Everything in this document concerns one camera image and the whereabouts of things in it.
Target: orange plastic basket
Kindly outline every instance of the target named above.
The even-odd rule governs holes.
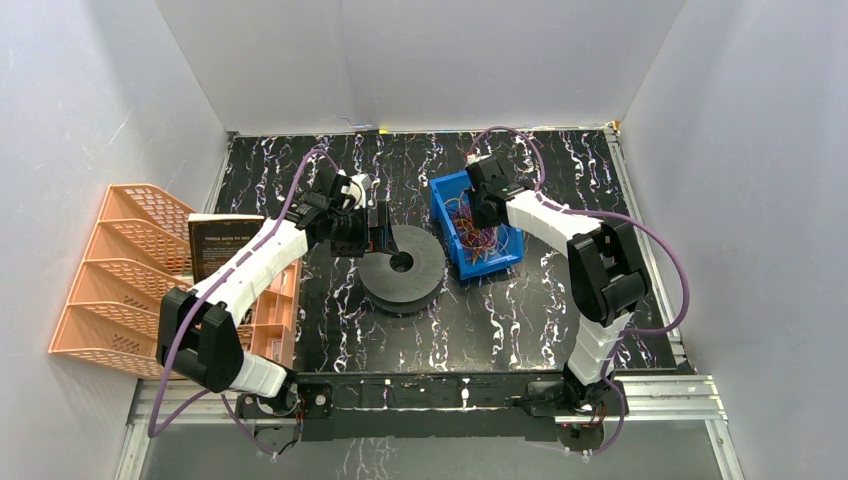
[[[181,276],[191,270],[192,212],[152,185],[110,186],[48,351],[159,378],[160,299],[191,288]],[[238,327],[245,348],[291,366],[299,283],[295,262],[262,293],[252,323]]]

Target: book cover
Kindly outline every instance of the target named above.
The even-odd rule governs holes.
[[[188,216],[194,283],[209,277],[262,228],[261,215],[192,213]]]

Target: blue bin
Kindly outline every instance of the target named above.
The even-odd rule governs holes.
[[[430,180],[430,208],[442,226],[442,233],[448,244],[451,262],[459,267],[459,279],[466,280],[487,273],[496,272],[520,262],[524,258],[524,237],[520,229],[501,225],[498,227],[498,244],[506,242],[506,248],[500,253],[489,255],[487,260],[478,260],[473,265],[466,258],[464,248],[459,243],[456,228],[450,220],[445,200],[459,198],[463,190],[471,188],[471,180],[465,170]]]

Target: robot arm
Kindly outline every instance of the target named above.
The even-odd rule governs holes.
[[[212,276],[189,292],[174,288],[162,300],[157,361],[164,365],[177,348],[173,370],[213,391],[238,390],[287,407],[295,372],[264,357],[244,352],[236,328],[247,310],[288,265],[312,247],[331,241],[334,256],[397,253],[388,223],[388,204],[378,202],[376,225],[368,224],[365,174],[348,177],[319,170],[284,219],[267,220],[259,233]],[[185,336],[174,345],[189,309],[205,303]]]
[[[601,378],[604,361],[637,302],[651,289],[632,225],[550,209],[530,185],[508,180],[504,165],[495,157],[472,160],[466,171],[472,184],[466,194],[475,226],[503,223],[520,228],[568,258],[580,327],[563,370],[563,397],[572,407],[592,403],[606,389]]]

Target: marble tabletop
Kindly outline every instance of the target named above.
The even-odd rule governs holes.
[[[605,136],[600,130],[527,132],[545,160],[544,193],[573,208],[627,213]],[[302,156],[321,146],[348,174],[380,179],[375,199],[389,202],[393,224],[431,223],[431,179],[460,171],[471,133],[349,134],[236,137],[216,204],[219,213],[276,217]],[[537,178],[524,143],[507,133],[481,142],[482,153],[506,155],[517,178]],[[315,175],[314,160],[300,187]],[[522,263],[459,281],[445,269],[441,295],[426,310],[398,317],[375,310],[359,285],[357,260],[330,258],[321,245],[304,258],[294,367],[318,372],[559,370],[574,346],[579,312],[565,257],[525,233]],[[653,296],[632,323],[662,326]],[[629,338],[616,364],[674,368],[668,340]]]

